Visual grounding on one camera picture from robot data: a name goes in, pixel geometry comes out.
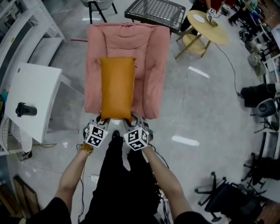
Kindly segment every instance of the wooden side table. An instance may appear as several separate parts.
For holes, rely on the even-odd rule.
[[[193,15],[195,14],[201,16],[205,20],[205,22],[201,23],[194,19]],[[192,25],[192,28],[184,32],[176,40],[178,41],[183,38],[183,42],[185,45],[185,48],[175,57],[176,59],[178,59],[188,49],[194,53],[201,54],[201,57],[203,57],[211,42],[221,45],[228,44],[228,35],[226,31],[219,24],[216,27],[211,26],[206,18],[206,13],[198,10],[192,10],[189,11],[187,18]],[[200,34],[198,36],[190,34],[193,29],[198,31]],[[206,46],[200,40],[200,37],[202,35],[209,40]]]

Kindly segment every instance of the gold watch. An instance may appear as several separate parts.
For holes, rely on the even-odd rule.
[[[86,143],[83,143],[80,149],[86,151],[88,155],[90,155],[93,152],[93,146]]]

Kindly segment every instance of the black cable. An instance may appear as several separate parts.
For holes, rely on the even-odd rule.
[[[82,144],[78,144],[76,145],[76,148],[77,148],[77,151],[80,152],[81,150],[81,145]],[[78,223],[80,223],[80,219],[81,219],[81,216],[84,214],[84,170],[85,170],[85,167],[83,169],[83,174],[82,174],[82,178],[80,178],[80,182],[82,184],[82,209],[81,209],[81,212],[80,212],[80,215],[78,216]]]
[[[226,56],[226,58],[228,59],[229,63],[231,64],[231,67],[232,67],[233,72],[234,72],[234,88],[235,88],[235,92],[236,92],[237,96],[243,98],[242,95],[241,95],[240,93],[238,93],[237,90],[236,90],[236,75],[235,75],[235,69],[234,69],[234,67],[233,67],[233,65],[232,65],[232,63],[231,63],[231,61],[229,60],[229,58],[228,58],[228,56],[225,54],[225,52],[223,52],[223,51],[218,47],[217,44],[215,44],[215,45],[216,45],[216,47]]]
[[[222,13],[219,15],[219,16],[217,16],[217,17],[214,17],[214,18],[219,18],[220,16],[222,15]]]
[[[166,162],[166,160],[163,158],[163,156],[160,155],[160,154],[157,152],[156,147],[153,146],[151,143],[149,143],[149,145],[152,146],[152,147],[154,148],[154,152],[155,152],[156,154],[158,154],[158,155],[162,158],[162,160],[163,160],[164,163],[166,164],[167,168],[170,169],[169,166],[168,166],[168,164],[167,164],[167,162]],[[170,223],[170,220],[169,220],[170,206],[169,206],[168,200],[167,200],[167,198],[166,198],[165,195],[161,198],[161,200],[162,200],[162,203],[163,203],[163,204],[162,204],[163,215],[164,215],[163,221],[164,221],[165,224],[171,224],[171,223]]]
[[[154,148],[154,152],[155,152],[156,154],[158,154],[158,155],[162,158],[162,160],[165,162],[167,168],[170,169],[169,166],[168,166],[168,164],[167,164],[167,162],[166,162],[166,160],[162,157],[162,155],[160,155],[160,154],[157,152],[157,149],[155,148],[155,146],[153,146],[151,143],[149,143],[149,145],[151,145],[151,146]]]

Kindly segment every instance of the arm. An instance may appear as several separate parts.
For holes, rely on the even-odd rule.
[[[206,0],[206,5],[207,5],[207,8],[210,9],[211,8],[211,0]]]
[[[251,1],[250,1],[250,0],[247,1],[246,4],[245,4],[245,6],[242,8],[242,10],[245,11],[245,10],[248,8],[248,6],[249,6],[250,4],[251,4]]]
[[[81,174],[87,157],[87,152],[81,150],[67,166],[66,170],[63,172],[60,178],[59,187],[55,197],[59,197],[62,201],[65,202],[70,214],[73,194],[81,178]]]
[[[183,189],[175,175],[163,164],[152,147],[143,149],[155,178],[168,199],[173,221],[183,212],[191,211],[189,203],[185,199]]]

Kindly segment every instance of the black metal chair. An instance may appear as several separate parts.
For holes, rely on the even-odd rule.
[[[90,18],[91,24],[92,24],[92,15],[91,15],[92,12],[98,11],[105,23],[107,21],[103,15],[102,11],[108,9],[112,5],[115,13],[116,14],[118,13],[116,10],[116,7],[114,5],[114,0],[95,0],[95,1],[81,0],[81,2],[83,3],[83,5],[85,7],[88,7],[89,18]]]
[[[211,175],[214,176],[212,191],[199,192],[198,189],[195,189],[195,192],[209,195],[203,203],[199,202],[199,205],[202,206],[208,202],[204,210],[212,214],[212,222],[221,220],[221,217],[214,214],[221,212],[234,223],[253,224],[265,206],[261,198],[245,191],[242,184],[226,183],[225,177],[217,187],[215,172],[212,172]]]
[[[252,164],[251,165],[243,164],[244,167],[250,168],[250,170],[247,173],[247,175],[243,179],[241,179],[241,181],[245,181],[248,177],[251,177],[251,180],[248,182],[248,187],[250,187],[251,183],[253,183],[253,185],[260,184],[261,185],[260,188],[263,188],[266,182],[265,181],[261,182],[263,177],[259,174],[257,169],[257,167],[261,162],[262,155],[259,156],[258,159],[256,159],[255,153],[251,153],[251,156],[252,156]]]

